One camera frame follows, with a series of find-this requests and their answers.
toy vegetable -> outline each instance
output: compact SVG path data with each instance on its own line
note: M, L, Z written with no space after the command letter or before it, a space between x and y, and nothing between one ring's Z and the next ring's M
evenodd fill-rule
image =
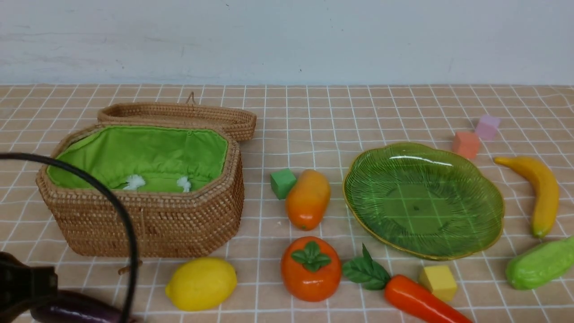
M281 258L281 278L288 292L302 301L331 297L341 281L341 261L335 249L317 237L301 237Z
M373 261L363 245L363 256L343 265L343 275L367 290L385 290L389 304L428 323L472 323L449 304L403 275L390 277L380 264Z
M574 266L574 236L537 245L512 259L506 279L515 289L536 289L568 272Z
M87 295L60 290L55 299L31 309L30 314L39 323L117 323L121 311Z
M301 230L316 228L331 199L331 186L325 175L304 170L285 198L285 211L291 223Z

white pom-pom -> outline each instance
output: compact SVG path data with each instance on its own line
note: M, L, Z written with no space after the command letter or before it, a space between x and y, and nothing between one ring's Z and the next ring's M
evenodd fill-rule
M177 180L177 185L183 187L183 192L187 193L191 189L191 183L189 182L187 176L184 176Z
M130 191L135 191L137 190L139 187L142 187L145 185L145 180L143 179L143 177L139 176L139 175L130 175L127 177L127 186L124 187L124 190L130 190Z

orange foam cube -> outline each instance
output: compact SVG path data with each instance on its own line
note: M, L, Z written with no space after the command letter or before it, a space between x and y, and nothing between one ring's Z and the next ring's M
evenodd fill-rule
M457 132L452 142L452 151L460 156L473 159L478 154L480 139L474 132Z

green cucumber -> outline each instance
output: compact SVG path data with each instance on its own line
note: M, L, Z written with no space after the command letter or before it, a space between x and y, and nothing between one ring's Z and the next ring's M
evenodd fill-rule
M536 289L574 266L574 236L542 243L509 261L506 279L517 290Z

white wall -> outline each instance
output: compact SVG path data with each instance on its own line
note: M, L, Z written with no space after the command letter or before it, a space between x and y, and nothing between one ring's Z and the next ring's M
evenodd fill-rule
M0 83L574 84L573 0L0 0Z

